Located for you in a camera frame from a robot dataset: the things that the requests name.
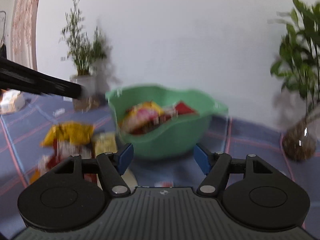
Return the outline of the dark red teapot print bag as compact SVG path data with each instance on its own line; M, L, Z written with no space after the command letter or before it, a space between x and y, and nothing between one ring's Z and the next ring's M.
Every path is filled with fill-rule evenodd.
M198 115L198 112L186 105L183 101L176 103L174 106L175 112L178 116L180 115Z

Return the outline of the beige snack packet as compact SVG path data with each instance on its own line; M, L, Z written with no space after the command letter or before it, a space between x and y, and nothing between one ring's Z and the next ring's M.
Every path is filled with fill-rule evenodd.
M99 133L92 138L94 156L102 153L116 153L117 143L116 134L114 132Z

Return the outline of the white tissue box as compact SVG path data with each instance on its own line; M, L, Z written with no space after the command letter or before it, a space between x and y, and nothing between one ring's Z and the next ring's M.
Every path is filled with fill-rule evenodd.
M11 114L20 111L25 106L21 91L7 90L1 94L1 114Z

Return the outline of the pink patterned curtain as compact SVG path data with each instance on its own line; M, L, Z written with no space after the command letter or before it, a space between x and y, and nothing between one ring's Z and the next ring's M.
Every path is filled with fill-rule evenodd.
M11 60L37 70L36 20L39 0L15 0L11 24Z

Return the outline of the yellow chips bag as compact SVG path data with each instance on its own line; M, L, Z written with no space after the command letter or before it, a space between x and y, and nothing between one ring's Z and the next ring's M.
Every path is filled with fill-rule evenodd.
M44 140L42 147L53 146L55 141L67 141L72 145L87 145L91 141L95 126L69 121L53 125Z

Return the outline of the yellow pink snack packet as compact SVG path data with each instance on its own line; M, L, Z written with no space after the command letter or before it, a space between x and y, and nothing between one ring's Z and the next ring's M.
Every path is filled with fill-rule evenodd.
M157 103L145 101L127 109L119 127L123 132L132 133L162 114L164 110Z

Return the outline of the blue plaid tablecloth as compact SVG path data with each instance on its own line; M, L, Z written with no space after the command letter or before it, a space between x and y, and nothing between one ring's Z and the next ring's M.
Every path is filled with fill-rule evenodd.
M104 106L76 112L71 102L59 96L24 95L26 105L13 114L1 116L1 233L11 238L24 229L17 198L31 175L52 148L40 143L53 124L76 121L95 126L97 132L114 131L112 114ZM256 154L291 178L309 194L310 211L306 230L319 237L319 154L298 163L288 159L281 148L281 133L234 118L215 116L201 143L210 151L224 151L234 158ZM135 160L130 166L140 186L197 186L204 178L193 155L160 163Z

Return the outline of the red white snack bag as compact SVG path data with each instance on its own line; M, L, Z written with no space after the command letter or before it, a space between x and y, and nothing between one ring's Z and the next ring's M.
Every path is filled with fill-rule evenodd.
M31 183L38 180L40 176L50 171L69 156L81 156L82 159L93 158L93 153L87 146L73 145L67 141L57 141L55 139L53 142L53 149L54 153L52 155L43 155L40 159L38 166L30 179Z

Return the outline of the green plastic basin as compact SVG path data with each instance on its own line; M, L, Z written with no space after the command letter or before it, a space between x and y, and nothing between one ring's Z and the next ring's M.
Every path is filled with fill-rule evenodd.
M160 160L178 157L191 150L209 128L214 115L225 115L228 107L198 89L174 89L156 84L141 84L116 88L106 92L105 98L112 112L118 140L131 143L135 157ZM145 101L153 101L161 107L179 102L194 109L196 114L174 117L153 131L132 135L120 129L119 123L125 111Z

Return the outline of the bamboo plant in glass jar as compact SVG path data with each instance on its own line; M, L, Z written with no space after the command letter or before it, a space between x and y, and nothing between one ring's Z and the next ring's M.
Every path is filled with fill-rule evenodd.
M65 13L66 25L60 40L67 45L67 59L76 68L70 81L82 87L79 99L73 99L76 111L87 112L104 104L102 87L106 81L108 57L111 47L103 31L96 26L93 37L86 31L85 18L79 8L80 0L72 0L70 11Z

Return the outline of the leafy plant in glass vase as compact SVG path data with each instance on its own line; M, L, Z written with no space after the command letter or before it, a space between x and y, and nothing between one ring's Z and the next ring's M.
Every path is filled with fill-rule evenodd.
M293 8L279 12L274 22L284 24L279 57L270 74L282 80L282 90L298 93L305 103L303 117L289 128L283 139L285 155L293 161L305 161L316 152L317 140L310 132L319 120L319 1L309 5L292 0Z

